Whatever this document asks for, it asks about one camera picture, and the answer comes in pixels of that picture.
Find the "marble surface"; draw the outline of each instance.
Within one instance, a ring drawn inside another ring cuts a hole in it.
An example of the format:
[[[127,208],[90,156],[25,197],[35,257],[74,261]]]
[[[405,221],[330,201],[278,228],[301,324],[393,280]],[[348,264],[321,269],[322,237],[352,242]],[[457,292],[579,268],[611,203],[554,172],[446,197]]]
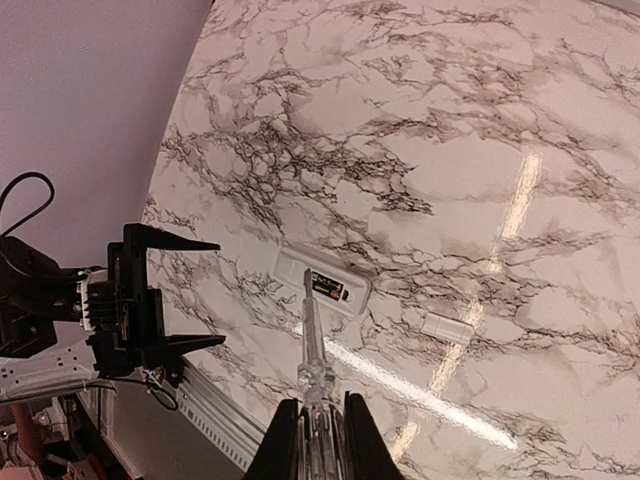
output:
[[[268,423],[301,242],[373,282],[323,325],[407,478],[640,475],[638,52],[578,0],[216,2],[145,218],[223,250],[152,256],[169,327],[227,335],[190,360]]]

